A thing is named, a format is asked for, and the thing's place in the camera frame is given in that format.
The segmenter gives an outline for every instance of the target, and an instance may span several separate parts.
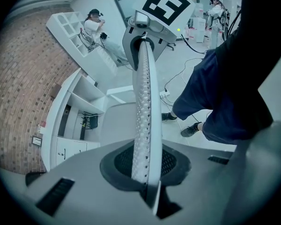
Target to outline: brick wall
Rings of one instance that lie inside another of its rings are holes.
[[[44,171],[40,148],[32,144],[38,124],[52,104],[50,90],[78,65],[46,28],[51,14],[72,11],[52,7],[30,11],[0,33],[0,167],[16,172]]]

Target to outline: black shoe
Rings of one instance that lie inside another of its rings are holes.
[[[196,122],[195,124],[193,124],[190,127],[187,127],[186,129],[184,129],[183,131],[181,131],[181,135],[183,137],[191,137],[192,135],[194,135],[196,132],[198,132],[198,124],[200,122]]]
[[[161,114],[162,121],[175,120],[175,119],[177,119],[177,117],[173,117],[170,112]]]

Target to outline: cabinet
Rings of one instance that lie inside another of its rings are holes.
[[[86,150],[86,142],[58,137],[56,145],[56,165],[59,165],[71,156]]]

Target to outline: dark blue pants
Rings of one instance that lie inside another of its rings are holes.
[[[251,138],[220,84],[214,50],[209,50],[202,62],[194,67],[184,91],[173,106],[173,112],[182,120],[202,109],[213,110],[203,126],[203,134],[208,140],[237,145],[238,141]]]

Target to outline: perforated white panel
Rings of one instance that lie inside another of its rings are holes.
[[[136,137],[134,141],[132,179],[148,183],[151,132],[151,86],[148,53],[145,42],[140,45],[139,66],[136,77]]]

